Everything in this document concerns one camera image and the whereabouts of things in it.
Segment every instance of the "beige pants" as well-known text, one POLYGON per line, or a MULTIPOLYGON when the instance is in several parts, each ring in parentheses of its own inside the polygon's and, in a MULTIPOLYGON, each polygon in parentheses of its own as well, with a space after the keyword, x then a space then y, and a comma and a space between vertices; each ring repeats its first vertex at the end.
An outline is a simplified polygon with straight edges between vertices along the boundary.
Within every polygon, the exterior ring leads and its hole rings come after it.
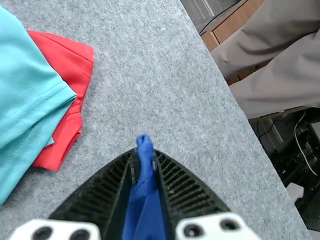
POLYGON ((272 59, 230 89, 257 118, 320 102, 320 0, 265 0, 212 56, 223 76, 272 59))

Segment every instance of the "black cable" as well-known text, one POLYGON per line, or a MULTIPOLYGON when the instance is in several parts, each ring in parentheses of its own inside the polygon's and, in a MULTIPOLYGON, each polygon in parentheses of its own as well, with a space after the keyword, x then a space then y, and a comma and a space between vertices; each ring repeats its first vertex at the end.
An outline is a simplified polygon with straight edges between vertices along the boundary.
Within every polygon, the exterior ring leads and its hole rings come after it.
MULTIPOLYGON (((257 133, 258 136, 260 136, 259 122, 258 121, 256 122, 256 133, 257 133)), ((262 144, 260 138, 258 138, 258 140, 259 140, 264 152, 267 153, 267 150, 266 150, 265 146, 262 144)))
POLYGON ((217 17, 219 17, 221 14, 223 14, 224 12, 228 11, 230 8, 232 8, 233 6, 235 6, 239 1, 237 1, 235 4, 231 5, 230 7, 226 8, 225 10, 223 10, 222 12, 220 12, 218 15, 214 16, 205 26, 204 28, 202 28, 202 30, 199 32, 200 36, 202 36, 203 34, 205 34, 207 31, 205 31, 204 33, 202 33, 203 30, 206 29, 206 27, 208 27, 208 25, 210 23, 212 23, 213 20, 215 20, 217 17))
POLYGON ((259 142, 261 142, 261 137, 263 137, 264 135, 266 135, 266 134, 268 134, 268 133, 270 133, 270 131, 272 130, 272 128, 274 127, 274 125, 275 125, 275 123, 277 122, 277 120, 275 120, 275 121, 273 121, 273 123, 271 124, 271 127, 269 128, 269 130, 268 131, 266 131, 266 132, 264 132, 264 133, 262 133, 261 135, 259 134, 259 131, 258 131, 258 140, 259 140, 259 142))

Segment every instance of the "cyan t-shirt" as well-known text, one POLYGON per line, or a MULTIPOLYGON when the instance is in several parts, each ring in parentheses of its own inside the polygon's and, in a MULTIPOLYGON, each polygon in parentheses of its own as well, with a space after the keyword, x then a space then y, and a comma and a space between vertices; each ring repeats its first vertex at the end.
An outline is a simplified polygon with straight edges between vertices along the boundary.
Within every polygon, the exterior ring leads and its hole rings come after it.
POLYGON ((75 98, 21 22, 0 6, 0 205, 75 98))

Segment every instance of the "floor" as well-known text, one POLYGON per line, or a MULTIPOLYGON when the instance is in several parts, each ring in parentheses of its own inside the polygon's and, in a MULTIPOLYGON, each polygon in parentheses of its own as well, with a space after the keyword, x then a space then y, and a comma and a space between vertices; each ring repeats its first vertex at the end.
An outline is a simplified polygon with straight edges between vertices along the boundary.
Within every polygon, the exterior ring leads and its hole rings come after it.
POLYGON ((238 1, 239 0, 181 0, 198 31, 214 16, 238 1))

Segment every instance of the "folded shirt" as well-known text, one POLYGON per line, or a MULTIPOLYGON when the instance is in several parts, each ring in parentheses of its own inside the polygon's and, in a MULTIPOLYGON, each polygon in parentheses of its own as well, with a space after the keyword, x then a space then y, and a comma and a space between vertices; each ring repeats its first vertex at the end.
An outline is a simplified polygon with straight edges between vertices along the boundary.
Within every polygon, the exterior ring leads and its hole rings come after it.
POLYGON ((81 134, 81 108, 94 65, 94 49, 70 39, 36 31, 27 31, 48 63, 76 92, 76 99, 60 121, 52 137, 54 143, 45 147, 35 167, 58 171, 68 151, 81 134))
POLYGON ((0 205, 76 98, 19 20, 0 6, 0 205))

